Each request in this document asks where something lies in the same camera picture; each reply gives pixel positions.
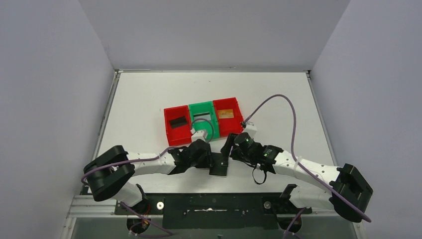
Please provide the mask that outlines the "black leather card holder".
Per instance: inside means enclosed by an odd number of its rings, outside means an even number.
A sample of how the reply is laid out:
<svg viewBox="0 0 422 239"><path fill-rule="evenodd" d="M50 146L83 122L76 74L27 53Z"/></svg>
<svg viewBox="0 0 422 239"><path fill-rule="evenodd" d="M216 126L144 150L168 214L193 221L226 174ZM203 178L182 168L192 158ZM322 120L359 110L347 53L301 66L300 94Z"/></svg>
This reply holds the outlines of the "black leather card holder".
<svg viewBox="0 0 422 239"><path fill-rule="evenodd" d="M227 176L228 171L228 157L221 153L211 153L211 166L209 169L209 175L213 176Z"/></svg>

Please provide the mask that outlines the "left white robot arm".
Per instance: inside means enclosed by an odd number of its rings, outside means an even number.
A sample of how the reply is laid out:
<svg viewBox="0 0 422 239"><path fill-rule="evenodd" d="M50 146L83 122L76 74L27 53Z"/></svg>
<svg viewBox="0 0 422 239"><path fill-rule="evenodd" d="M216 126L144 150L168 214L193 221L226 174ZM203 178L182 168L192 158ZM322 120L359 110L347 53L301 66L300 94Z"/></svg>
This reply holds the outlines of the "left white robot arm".
<svg viewBox="0 0 422 239"><path fill-rule="evenodd" d="M130 178L181 174L191 167L210 166L211 146L201 139L188 146L168 147L151 158L130 154L123 146L116 145L84 167L81 182L90 187L96 202L115 199L140 213L147 207L147 198L140 185L130 183Z"/></svg>

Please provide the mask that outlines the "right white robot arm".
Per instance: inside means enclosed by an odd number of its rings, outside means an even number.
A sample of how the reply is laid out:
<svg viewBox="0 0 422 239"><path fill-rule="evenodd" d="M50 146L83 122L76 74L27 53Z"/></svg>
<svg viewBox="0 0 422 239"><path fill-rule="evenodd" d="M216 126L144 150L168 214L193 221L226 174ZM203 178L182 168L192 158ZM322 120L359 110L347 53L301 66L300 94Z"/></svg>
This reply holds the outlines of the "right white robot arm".
<svg viewBox="0 0 422 239"><path fill-rule="evenodd" d="M316 186L306 192L296 186L280 198L280 206L291 213L297 208L325 208L334 210L344 219L359 223L371 219L365 211L373 189L351 164L330 166L294 155L280 147L255 142L246 132L229 134L220 150L224 158L243 162L264 173L286 175Z"/></svg>

